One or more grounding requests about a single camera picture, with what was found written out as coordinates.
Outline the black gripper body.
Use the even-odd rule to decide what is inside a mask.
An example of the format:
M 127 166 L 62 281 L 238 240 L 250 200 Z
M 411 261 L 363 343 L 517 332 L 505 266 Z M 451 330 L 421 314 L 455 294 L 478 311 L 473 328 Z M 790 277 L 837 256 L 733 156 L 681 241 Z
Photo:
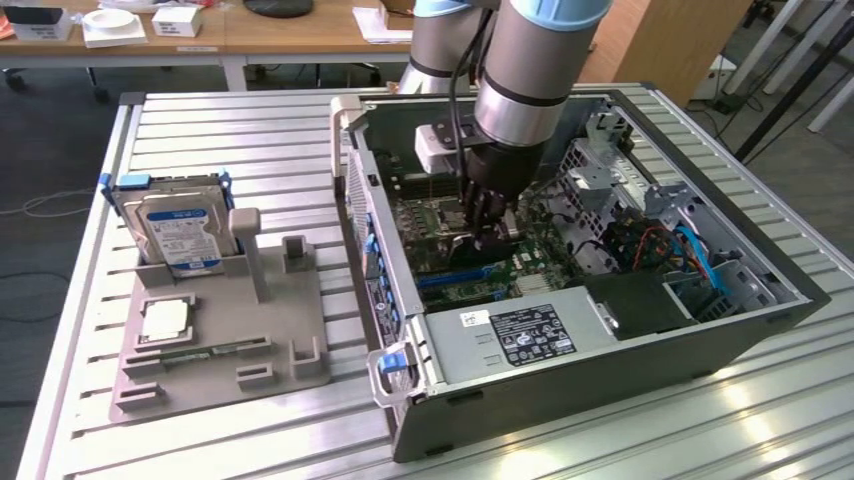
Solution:
M 515 147 L 495 142 L 467 148 L 462 198 L 486 191 L 503 199 L 517 199 L 534 181 L 545 145 Z

